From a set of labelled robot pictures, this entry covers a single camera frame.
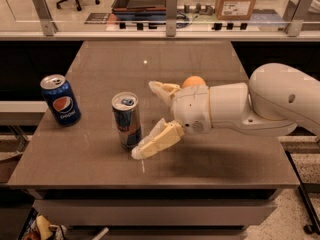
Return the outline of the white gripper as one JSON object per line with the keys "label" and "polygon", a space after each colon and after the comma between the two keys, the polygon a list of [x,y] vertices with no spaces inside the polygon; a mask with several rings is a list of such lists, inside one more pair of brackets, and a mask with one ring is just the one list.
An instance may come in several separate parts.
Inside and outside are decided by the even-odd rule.
{"label": "white gripper", "polygon": [[185,132],[202,134],[211,130],[209,88],[206,85],[188,86],[182,90],[178,84],[172,83],[150,81],[148,85],[168,107],[172,103],[171,111],[176,121],[159,120],[149,135],[131,151],[134,159],[146,159],[173,146]]}

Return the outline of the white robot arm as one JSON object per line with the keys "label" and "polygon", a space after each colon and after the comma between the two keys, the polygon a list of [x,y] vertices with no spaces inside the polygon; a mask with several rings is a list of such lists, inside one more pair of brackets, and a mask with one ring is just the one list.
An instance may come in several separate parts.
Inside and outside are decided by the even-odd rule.
{"label": "white robot arm", "polygon": [[284,136],[300,126],[320,136],[320,81],[280,63],[258,67],[246,83],[210,87],[198,77],[182,85],[151,81],[151,91],[170,108],[131,156],[146,159],[186,134],[227,128],[248,135]]}

